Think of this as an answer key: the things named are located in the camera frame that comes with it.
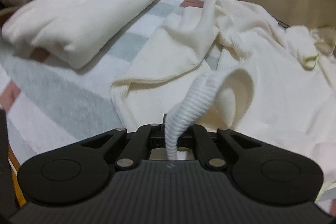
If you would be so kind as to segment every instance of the pink stripe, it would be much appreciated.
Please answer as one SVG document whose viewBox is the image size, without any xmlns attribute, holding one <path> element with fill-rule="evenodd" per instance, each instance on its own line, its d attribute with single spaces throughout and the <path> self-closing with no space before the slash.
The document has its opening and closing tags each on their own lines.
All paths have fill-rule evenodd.
<svg viewBox="0 0 336 224">
<path fill-rule="evenodd" d="M 336 216 L 336 198 L 333 199 L 330 205 L 330 215 L 331 216 Z"/>
<path fill-rule="evenodd" d="M 203 8 L 204 1 L 202 0 L 184 0 L 180 7 L 198 7 L 198 8 Z"/>
<path fill-rule="evenodd" d="M 20 92 L 20 88 L 13 81 L 10 81 L 4 91 L 0 94 L 0 104 L 6 112 L 11 109 Z"/>
</svg>

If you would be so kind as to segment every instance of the ribbed texture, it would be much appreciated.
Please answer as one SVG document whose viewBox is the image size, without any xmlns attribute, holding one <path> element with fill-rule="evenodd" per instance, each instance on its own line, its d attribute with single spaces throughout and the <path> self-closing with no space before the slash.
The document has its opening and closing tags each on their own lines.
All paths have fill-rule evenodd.
<svg viewBox="0 0 336 224">
<path fill-rule="evenodd" d="M 259 204 L 233 188 L 224 173 L 199 162 L 142 161 L 118 172 L 93 199 L 65 208 L 32 203 L 13 218 L 17 224 L 324 224 L 330 218 L 313 203 L 289 208 Z"/>
<path fill-rule="evenodd" d="M 183 101 L 167 114 L 165 142 L 169 160 L 177 160 L 178 138 L 212 106 L 223 83 L 224 77 L 219 77 L 219 75 L 216 72 L 209 72 L 198 76 Z"/>
</svg>

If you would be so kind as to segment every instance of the white towel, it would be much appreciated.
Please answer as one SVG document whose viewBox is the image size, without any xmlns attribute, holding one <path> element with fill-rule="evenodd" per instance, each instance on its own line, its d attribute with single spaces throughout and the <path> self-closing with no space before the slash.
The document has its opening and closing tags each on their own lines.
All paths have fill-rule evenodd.
<svg viewBox="0 0 336 224">
<path fill-rule="evenodd" d="M 44 47 L 80 68 L 153 1 L 33 0 L 4 24 L 2 35 L 17 47 Z"/>
<path fill-rule="evenodd" d="M 335 59 L 306 70 L 287 50 L 290 33 L 262 7 L 235 0 L 205 0 L 203 9 L 170 15 L 111 86 L 124 126 L 160 123 L 172 109 L 166 133 L 193 122 L 212 131 L 230 127 L 315 160 L 325 175 L 323 193 L 336 180 L 335 87 L 325 77 L 335 78 Z M 216 71 L 204 61 L 213 43 L 223 46 Z M 302 45 L 292 47 L 302 51 L 296 56 L 305 55 Z"/>
</svg>

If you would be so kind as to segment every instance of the folded white towel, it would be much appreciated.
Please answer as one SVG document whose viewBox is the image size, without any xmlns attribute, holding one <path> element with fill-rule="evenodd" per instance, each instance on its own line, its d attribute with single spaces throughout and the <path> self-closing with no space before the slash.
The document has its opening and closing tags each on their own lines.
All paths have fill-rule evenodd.
<svg viewBox="0 0 336 224">
<path fill-rule="evenodd" d="M 208 130 L 230 127 L 308 156 L 325 175 L 321 192 L 336 180 L 335 58 L 313 70 L 301 57 L 315 51 L 304 28 L 282 30 L 262 7 L 235 0 L 205 0 L 170 15 L 147 41 L 110 94 L 124 126 L 135 130 L 166 117 L 168 156 L 176 139 L 197 122 Z M 204 56 L 223 46 L 216 71 Z"/>
<path fill-rule="evenodd" d="M 74 68 L 88 63 L 154 0 L 34 0 L 2 27 L 3 37 L 44 47 Z"/>
</svg>

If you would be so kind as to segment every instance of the white cloth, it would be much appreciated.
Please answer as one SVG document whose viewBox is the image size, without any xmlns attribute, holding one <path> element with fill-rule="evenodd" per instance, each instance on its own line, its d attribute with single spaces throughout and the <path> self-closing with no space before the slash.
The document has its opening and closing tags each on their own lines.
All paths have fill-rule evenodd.
<svg viewBox="0 0 336 224">
<path fill-rule="evenodd" d="M 313 69 L 320 52 L 329 57 L 335 49 L 335 29 L 318 28 L 311 31 L 305 26 L 293 26 L 286 31 L 287 51 L 296 58 L 304 68 Z"/>
<path fill-rule="evenodd" d="M 303 28 L 282 30 L 258 5 L 205 0 L 203 9 L 167 17 L 110 94 L 128 130 L 160 123 L 172 109 L 168 131 L 193 122 L 211 131 L 229 127 L 308 156 L 324 172 L 324 192 L 336 179 L 335 86 L 325 77 L 335 80 L 336 67 L 333 56 L 323 56 L 325 65 L 319 59 L 305 70 L 287 50 L 305 35 Z M 214 42 L 223 48 L 211 71 L 204 56 Z"/>
<path fill-rule="evenodd" d="M 2 35 L 15 46 L 44 47 L 80 68 L 153 1 L 33 0 L 4 24 Z"/>
</svg>

